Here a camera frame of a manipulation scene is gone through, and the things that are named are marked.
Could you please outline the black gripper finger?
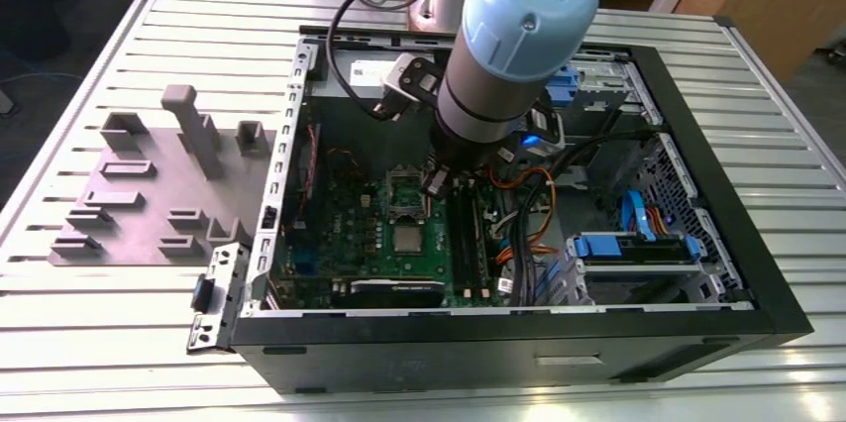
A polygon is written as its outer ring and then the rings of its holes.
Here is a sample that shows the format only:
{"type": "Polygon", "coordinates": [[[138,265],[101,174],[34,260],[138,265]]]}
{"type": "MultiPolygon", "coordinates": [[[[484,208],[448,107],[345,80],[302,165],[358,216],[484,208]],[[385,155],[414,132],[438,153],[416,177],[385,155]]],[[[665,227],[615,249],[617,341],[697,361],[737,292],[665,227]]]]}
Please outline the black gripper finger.
{"type": "Polygon", "coordinates": [[[450,189],[452,170],[444,164],[436,164],[424,174],[421,192],[428,197],[444,197],[450,189]]]}

